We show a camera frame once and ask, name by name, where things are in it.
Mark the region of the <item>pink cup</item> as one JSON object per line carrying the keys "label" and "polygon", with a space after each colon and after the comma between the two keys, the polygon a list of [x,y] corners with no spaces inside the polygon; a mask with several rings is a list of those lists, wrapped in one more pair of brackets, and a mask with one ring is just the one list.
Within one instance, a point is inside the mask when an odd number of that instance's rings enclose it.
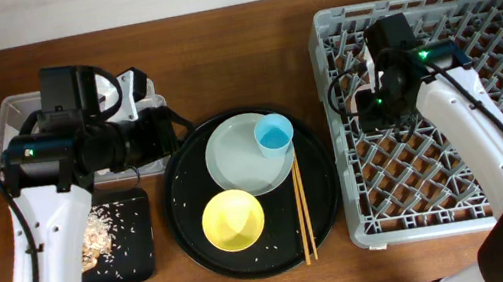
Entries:
{"label": "pink cup", "polygon": [[377,83],[374,61],[370,59],[353,66],[348,75],[353,90],[349,108],[352,113],[364,113],[371,108],[374,101]]}

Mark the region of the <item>food scraps with rice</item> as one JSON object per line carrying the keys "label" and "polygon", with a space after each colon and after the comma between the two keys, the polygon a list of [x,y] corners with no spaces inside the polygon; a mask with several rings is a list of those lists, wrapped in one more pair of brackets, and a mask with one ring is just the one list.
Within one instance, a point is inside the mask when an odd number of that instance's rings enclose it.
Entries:
{"label": "food scraps with rice", "polygon": [[112,201],[91,208],[82,240],[82,275],[87,278],[110,275],[123,280],[125,273],[120,263],[127,264],[127,271],[135,273],[135,255],[131,236],[135,233],[135,222],[125,212],[127,203]]}

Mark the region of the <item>yellow bowl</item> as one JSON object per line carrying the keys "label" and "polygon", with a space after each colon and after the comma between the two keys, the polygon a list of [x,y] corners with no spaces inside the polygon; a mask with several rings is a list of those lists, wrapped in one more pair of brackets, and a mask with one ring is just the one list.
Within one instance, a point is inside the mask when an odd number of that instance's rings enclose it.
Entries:
{"label": "yellow bowl", "polygon": [[262,205],[243,190],[227,190],[215,195],[202,213],[203,234],[224,252],[244,251],[254,245],[265,227]]}

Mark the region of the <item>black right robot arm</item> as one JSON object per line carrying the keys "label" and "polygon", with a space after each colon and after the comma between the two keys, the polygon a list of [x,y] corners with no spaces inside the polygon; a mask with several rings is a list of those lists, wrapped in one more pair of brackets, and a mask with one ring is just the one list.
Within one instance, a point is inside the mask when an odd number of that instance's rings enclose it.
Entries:
{"label": "black right robot arm", "polygon": [[361,130],[400,131],[419,114],[471,169],[496,219],[476,262],[434,282],[503,282],[503,112],[453,40],[421,44],[400,13],[363,36],[370,88],[353,97]]}

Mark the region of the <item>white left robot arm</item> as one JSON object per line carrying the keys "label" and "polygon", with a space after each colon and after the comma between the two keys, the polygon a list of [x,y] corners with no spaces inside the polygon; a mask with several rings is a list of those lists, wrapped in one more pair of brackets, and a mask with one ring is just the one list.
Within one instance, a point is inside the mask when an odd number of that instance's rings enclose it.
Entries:
{"label": "white left robot arm", "polygon": [[97,66],[39,71],[40,106],[0,149],[0,194],[13,224],[13,282],[82,282],[82,246],[96,173],[139,170],[178,151],[164,105],[137,110],[145,72]]}

